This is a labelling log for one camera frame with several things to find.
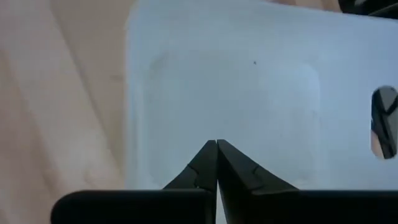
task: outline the white surface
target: white surface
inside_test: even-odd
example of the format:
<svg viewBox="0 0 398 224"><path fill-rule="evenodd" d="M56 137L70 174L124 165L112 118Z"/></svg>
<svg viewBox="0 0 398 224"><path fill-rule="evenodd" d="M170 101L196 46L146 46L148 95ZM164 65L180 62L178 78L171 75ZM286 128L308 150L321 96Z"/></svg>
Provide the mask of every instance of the white surface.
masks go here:
<svg viewBox="0 0 398 224"><path fill-rule="evenodd" d="M372 92L398 87L396 21L243 0L137 6L127 187L162 188L226 139L301 189L398 189L397 160L370 150Z"/></svg>

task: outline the cutout hole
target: cutout hole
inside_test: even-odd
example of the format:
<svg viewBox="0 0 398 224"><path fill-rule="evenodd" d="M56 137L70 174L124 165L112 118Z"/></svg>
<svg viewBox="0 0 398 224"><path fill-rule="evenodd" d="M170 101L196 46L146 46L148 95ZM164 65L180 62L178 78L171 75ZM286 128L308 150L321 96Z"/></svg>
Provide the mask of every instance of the cutout hole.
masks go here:
<svg viewBox="0 0 398 224"><path fill-rule="evenodd" d="M397 154L398 92L382 86L372 94L371 149L381 159Z"/></svg>

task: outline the white plastic panel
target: white plastic panel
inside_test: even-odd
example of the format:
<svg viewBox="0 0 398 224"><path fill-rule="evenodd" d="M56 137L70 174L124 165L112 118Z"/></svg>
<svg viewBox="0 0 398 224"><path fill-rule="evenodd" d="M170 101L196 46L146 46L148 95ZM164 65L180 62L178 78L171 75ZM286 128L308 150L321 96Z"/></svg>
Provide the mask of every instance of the white plastic panel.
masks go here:
<svg viewBox="0 0 398 224"><path fill-rule="evenodd" d="M127 187L159 189L226 139L300 189L398 189L370 150L398 87L398 24L244 0L139 1L129 22Z"/></svg>

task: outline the wooden surface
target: wooden surface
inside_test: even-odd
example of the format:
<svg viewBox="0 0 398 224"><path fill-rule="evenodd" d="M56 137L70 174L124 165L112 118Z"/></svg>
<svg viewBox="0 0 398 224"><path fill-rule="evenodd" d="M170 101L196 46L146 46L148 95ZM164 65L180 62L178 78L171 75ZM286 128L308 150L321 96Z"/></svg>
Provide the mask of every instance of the wooden surface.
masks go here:
<svg viewBox="0 0 398 224"><path fill-rule="evenodd" d="M133 1L0 1L0 223L48 223L64 194L123 187ZM280 2L339 11L331 0Z"/></svg>

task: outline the black object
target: black object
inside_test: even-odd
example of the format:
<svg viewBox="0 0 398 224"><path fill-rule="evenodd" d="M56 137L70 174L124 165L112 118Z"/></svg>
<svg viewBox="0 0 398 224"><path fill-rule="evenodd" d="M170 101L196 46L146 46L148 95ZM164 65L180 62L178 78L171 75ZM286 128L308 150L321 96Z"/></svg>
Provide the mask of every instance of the black object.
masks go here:
<svg viewBox="0 0 398 224"><path fill-rule="evenodd" d="M380 90L372 95L372 130L379 138L380 147L385 159L393 158L397 154L397 143L389 123L389 117L398 107L398 97L385 108Z"/></svg>
<svg viewBox="0 0 398 224"><path fill-rule="evenodd" d="M343 13L398 19L398 0L339 0Z"/></svg>
<svg viewBox="0 0 398 224"><path fill-rule="evenodd" d="M299 190L218 140L162 190L72 193L54 205L51 222L214 223L217 180L228 223L398 221L398 192Z"/></svg>

